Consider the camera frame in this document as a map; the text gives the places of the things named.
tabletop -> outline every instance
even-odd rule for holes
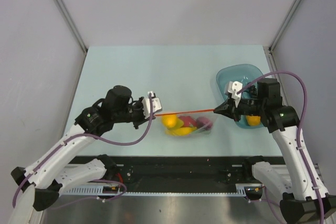
[[[252,64],[269,72],[261,45],[222,46],[113,46],[90,47],[70,110],[66,131],[84,108],[104,98],[109,89],[123,85],[135,100],[154,91],[163,111],[213,109],[224,99],[216,83],[223,68]],[[103,137],[133,142],[146,128],[131,123],[115,124]],[[187,138],[164,133],[160,120],[153,121],[148,135],[133,146],[95,141],[79,155],[113,156],[280,156],[267,129],[241,129],[231,119],[218,116],[211,133]]]

transparent blue bowl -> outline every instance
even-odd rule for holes
[[[216,80],[219,86],[219,90],[225,101],[227,99],[227,95],[225,94],[225,86],[229,81],[239,81],[243,84],[244,87],[249,82],[262,75],[263,73],[256,66],[250,64],[241,64],[222,69],[218,72]],[[247,92],[243,92],[241,96],[242,98],[250,98],[250,95]],[[240,121],[236,122],[236,124],[244,129],[257,129],[263,127],[261,123],[258,126],[248,125],[245,116],[242,116]]]

lemon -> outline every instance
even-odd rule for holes
[[[246,120],[250,126],[258,126],[260,124],[260,117],[258,115],[247,115]]]
[[[169,130],[181,128],[184,122],[177,115],[164,115],[161,118],[162,124]]]
[[[176,130],[166,130],[166,134],[172,135],[172,136],[186,136],[192,133],[193,131],[196,131],[197,127],[182,127]]]

purple cable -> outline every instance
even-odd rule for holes
[[[271,209],[271,211],[272,211],[274,217],[278,220],[279,223],[281,223],[281,224],[285,224],[284,222],[281,221],[281,219],[279,218],[279,216],[278,216],[277,213],[275,212],[273,206],[271,205],[271,200],[270,200],[269,197],[268,197],[268,191],[267,191],[267,188],[265,188],[265,196],[266,196],[266,202],[267,202],[269,208]]]
[[[77,135],[73,135],[71,137],[69,137],[68,139],[64,140],[64,144],[66,145],[67,143],[69,143],[71,140],[75,139],[75,138],[78,138],[78,137],[81,137],[81,136],[88,136],[88,137],[93,137],[94,139],[97,139],[97,140],[101,140],[105,143],[108,143],[108,144],[114,144],[114,145],[121,145],[121,146],[130,146],[130,145],[134,145],[134,144],[138,144],[141,140],[143,140],[145,138],[145,136],[147,135],[150,127],[151,127],[151,124],[152,124],[152,121],[153,121],[153,100],[152,100],[152,95],[149,94],[149,104],[150,104],[150,116],[149,116],[149,121],[148,121],[148,125],[147,125],[147,128],[145,130],[145,132],[142,134],[142,136],[134,141],[134,142],[130,142],[130,143],[119,143],[119,142],[114,142],[114,141],[110,141],[110,140],[107,140],[103,137],[100,137],[100,136],[96,136],[96,135],[93,135],[93,134],[89,134],[89,133],[82,133],[82,134],[77,134]],[[60,148],[62,148],[63,145],[58,145],[53,151],[51,151],[49,153],[49,155],[46,156],[46,158],[44,160],[42,160],[34,169],[33,169],[33,173],[36,173]],[[12,205],[13,207],[15,208],[16,206],[16,199],[17,199],[17,196],[19,195],[22,187],[24,186],[24,184],[30,179],[30,177],[32,177],[32,174],[29,174],[24,180],[22,180],[22,182],[20,183],[20,185],[18,186],[18,188],[16,189],[15,191],[15,194],[14,194],[14,197],[13,197],[13,201],[12,201]]]
[[[303,125],[303,121],[305,119],[305,114],[306,114],[306,110],[307,110],[307,89],[306,89],[306,86],[304,84],[304,82],[302,81],[302,79],[297,76],[296,74],[292,73],[292,72],[289,72],[289,71],[275,71],[275,72],[270,72],[270,73],[267,73],[267,74],[264,74],[263,76],[260,76],[258,77],[257,79],[253,80],[252,82],[250,82],[248,85],[244,86],[241,90],[239,90],[237,93],[240,94],[242,92],[244,92],[246,89],[248,89],[249,87],[251,87],[255,82],[267,77],[267,76],[271,76],[273,74],[289,74],[290,76],[293,76],[295,77],[299,83],[301,84],[302,86],[302,89],[303,89],[303,109],[302,109],[302,114],[301,114],[301,118],[300,118],[300,123],[299,123],[299,126],[298,126],[298,129],[296,131],[296,141],[297,141],[297,144],[298,144],[298,147],[300,148],[302,145],[301,145],[301,141],[300,141],[300,133],[301,133],[301,130],[302,130],[302,125]],[[305,155],[305,153],[303,152],[302,149],[299,149],[299,152],[302,156],[302,159],[303,159],[303,162],[307,168],[307,171],[308,171],[308,174],[310,176],[310,179],[312,181],[312,184],[314,186],[314,190],[315,190],[315,193],[316,193],[316,196],[317,196],[317,199],[318,199],[318,202],[319,202],[319,206],[320,206],[320,224],[323,224],[323,221],[324,221],[324,208],[323,208],[323,202],[322,202],[322,197],[321,197],[321,194],[320,194],[320,190],[318,188],[318,185],[317,185],[317,182],[316,182],[316,179],[313,175],[313,172],[309,166],[309,163],[308,163],[308,160],[307,160],[307,157]]]
[[[124,188],[124,191],[121,192],[121,193],[118,194],[118,195],[115,195],[113,198],[109,198],[109,199],[101,199],[101,198],[98,198],[98,199],[97,199],[97,196],[90,196],[90,197],[80,198],[80,199],[74,200],[74,201],[72,201],[72,202],[66,203],[66,204],[64,204],[64,205],[61,205],[61,206],[59,206],[59,207],[53,207],[53,208],[51,208],[51,210],[58,210],[58,209],[60,209],[60,208],[67,207],[67,206],[70,206],[70,205],[72,205],[72,204],[75,204],[75,203],[78,203],[78,202],[80,202],[80,201],[87,200],[87,199],[97,199],[97,200],[101,200],[101,201],[104,200],[104,202],[105,202],[105,201],[112,201],[112,200],[115,200],[115,199],[120,198],[123,194],[125,194],[125,193],[127,192],[127,187],[126,187],[126,185],[123,184],[123,183],[121,183],[121,182],[118,182],[118,181],[98,179],[98,180],[94,180],[94,181],[92,181],[92,182],[103,182],[103,183],[113,183],[113,184],[118,184],[118,185],[120,185],[120,186],[122,186],[122,187]]]

